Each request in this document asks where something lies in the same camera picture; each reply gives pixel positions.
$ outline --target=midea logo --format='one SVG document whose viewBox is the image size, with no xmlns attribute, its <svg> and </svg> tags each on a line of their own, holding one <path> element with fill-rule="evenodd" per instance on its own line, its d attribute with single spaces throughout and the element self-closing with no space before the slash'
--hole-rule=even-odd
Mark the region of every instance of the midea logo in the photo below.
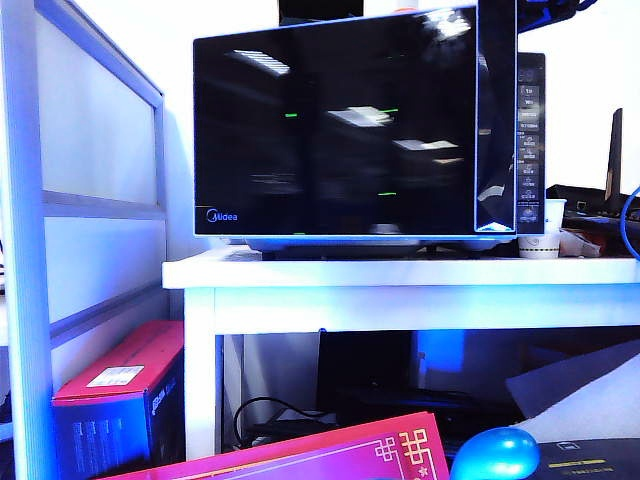
<svg viewBox="0 0 640 480">
<path fill-rule="evenodd" d="M 207 210 L 207 222 L 237 222 L 238 216 L 233 213 L 220 213 L 215 208 Z"/>
</svg>

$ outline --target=cardboard box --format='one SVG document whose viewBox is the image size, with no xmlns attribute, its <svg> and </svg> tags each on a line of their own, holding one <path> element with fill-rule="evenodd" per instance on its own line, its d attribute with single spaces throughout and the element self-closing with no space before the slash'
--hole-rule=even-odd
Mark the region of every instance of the cardboard box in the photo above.
<svg viewBox="0 0 640 480">
<path fill-rule="evenodd" d="M 448 480 L 435 417 L 421 412 L 127 473 L 111 480 Z"/>
<path fill-rule="evenodd" d="M 54 395 L 60 478 L 184 460 L 183 349 L 182 322 L 147 322 Z"/>
</svg>

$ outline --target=blue stress ball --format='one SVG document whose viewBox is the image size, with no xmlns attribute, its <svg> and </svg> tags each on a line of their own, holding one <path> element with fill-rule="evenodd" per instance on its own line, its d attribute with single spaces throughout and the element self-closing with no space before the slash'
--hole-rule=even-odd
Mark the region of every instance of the blue stress ball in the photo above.
<svg viewBox="0 0 640 480">
<path fill-rule="evenodd" d="M 538 467 L 535 439 L 515 427 L 492 428 L 467 440 L 456 455 L 450 480 L 519 480 Z"/>
</svg>

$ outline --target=white cup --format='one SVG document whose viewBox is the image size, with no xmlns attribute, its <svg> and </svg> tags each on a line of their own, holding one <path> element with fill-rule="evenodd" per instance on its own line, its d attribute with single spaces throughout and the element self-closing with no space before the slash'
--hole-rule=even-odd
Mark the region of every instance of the white cup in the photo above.
<svg viewBox="0 0 640 480">
<path fill-rule="evenodd" d="M 544 201 L 544 233 L 559 232 L 564 216 L 564 198 L 547 198 Z"/>
<path fill-rule="evenodd" d="M 518 250 L 522 258 L 558 258 L 560 232 L 518 237 Z"/>
<path fill-rule="evenodd" d="M 547 198 L 544 201 L 544 235 L 518 237 L 522 258 L 558 258 L 565 203 L 567 200 L 564 198 Z"/>
</svg>

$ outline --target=label sticker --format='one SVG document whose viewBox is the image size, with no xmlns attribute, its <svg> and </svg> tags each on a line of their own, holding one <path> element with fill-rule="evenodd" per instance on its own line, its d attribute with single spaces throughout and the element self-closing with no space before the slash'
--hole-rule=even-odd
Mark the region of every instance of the label sticker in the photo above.
<svg viewBox="0 0 640 480">
<path fill-rule="evenodd" d="M 91 380 L 87 387 L 127 385 L 138 373 L 142 371 L 143 368 L 143 365 L 106 368 L 100 375 Z"/>
</svg>

